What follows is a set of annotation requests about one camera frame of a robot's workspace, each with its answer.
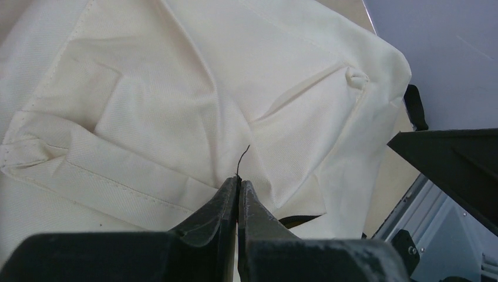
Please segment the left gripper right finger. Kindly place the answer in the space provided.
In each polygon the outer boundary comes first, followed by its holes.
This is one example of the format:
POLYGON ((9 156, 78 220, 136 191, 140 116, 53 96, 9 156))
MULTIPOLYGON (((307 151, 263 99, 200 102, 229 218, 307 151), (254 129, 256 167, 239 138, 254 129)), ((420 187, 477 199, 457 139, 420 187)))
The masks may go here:
POLYGON ((301 239, 240 185, 238 273, 241 281, 409 281, 400 255, 368 239, 301 239))

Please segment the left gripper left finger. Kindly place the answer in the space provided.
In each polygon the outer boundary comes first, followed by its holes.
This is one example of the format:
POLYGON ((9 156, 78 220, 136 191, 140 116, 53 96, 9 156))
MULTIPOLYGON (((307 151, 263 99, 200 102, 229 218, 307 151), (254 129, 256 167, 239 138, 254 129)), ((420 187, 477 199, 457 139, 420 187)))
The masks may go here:
POLYGON ((25 239, 2 281, 231 281, 238 178, 169 231, 45 233, 25 239))

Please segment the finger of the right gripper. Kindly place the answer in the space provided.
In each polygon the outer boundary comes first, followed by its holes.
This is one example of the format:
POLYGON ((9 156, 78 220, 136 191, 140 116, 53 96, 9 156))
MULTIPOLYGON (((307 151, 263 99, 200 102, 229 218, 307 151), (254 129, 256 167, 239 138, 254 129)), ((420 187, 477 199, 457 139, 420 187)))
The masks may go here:
POLYGON ((388 146, 497 234, 497 129, 400 132, 388 146))

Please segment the cream canvas backpack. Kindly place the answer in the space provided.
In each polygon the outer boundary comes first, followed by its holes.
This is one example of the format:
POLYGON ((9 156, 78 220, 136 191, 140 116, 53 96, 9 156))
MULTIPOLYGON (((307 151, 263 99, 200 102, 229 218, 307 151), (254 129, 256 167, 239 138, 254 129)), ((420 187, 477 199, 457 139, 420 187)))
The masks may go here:
POLYGON ((295 235, 358 238, 411 76, 316 1, 2 1, 1 261, 168 230, 235 174, 295 235))

